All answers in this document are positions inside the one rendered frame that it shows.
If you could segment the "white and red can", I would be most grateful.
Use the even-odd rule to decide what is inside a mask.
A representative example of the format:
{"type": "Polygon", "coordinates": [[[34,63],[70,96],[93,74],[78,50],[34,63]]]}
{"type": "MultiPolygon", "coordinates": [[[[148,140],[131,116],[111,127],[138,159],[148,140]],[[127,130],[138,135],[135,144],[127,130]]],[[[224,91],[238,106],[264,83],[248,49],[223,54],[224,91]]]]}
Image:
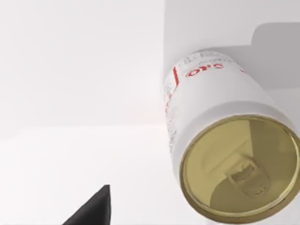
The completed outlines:
{"type": "Polygon", "coordinates": [[[164,82],[172,168],[199,214],[227,224],[269,218],[300,191],[300,136],[232,58],[197,51],[164,82]]]}

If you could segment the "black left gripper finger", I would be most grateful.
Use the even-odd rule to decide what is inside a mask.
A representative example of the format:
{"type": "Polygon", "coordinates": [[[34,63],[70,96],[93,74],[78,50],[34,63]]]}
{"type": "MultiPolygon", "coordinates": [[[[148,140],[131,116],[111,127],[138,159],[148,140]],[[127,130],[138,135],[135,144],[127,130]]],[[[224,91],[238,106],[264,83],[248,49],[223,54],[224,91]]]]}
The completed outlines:
{"type": "Polygon", "coordinates": [[[62,225],[111,225],[110,185],[103,185],[62,225]]]}

